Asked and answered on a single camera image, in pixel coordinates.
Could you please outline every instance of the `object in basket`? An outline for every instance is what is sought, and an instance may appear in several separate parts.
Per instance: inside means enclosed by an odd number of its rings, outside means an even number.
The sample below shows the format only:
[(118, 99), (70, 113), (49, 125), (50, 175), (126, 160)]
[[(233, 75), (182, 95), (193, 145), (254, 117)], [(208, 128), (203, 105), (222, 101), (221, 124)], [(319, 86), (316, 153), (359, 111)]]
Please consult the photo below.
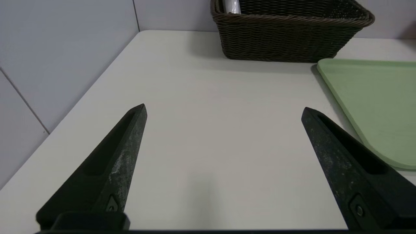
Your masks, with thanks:
[(241, 14), (240, 2), (238, 0), (224, 0), (225, 12)]

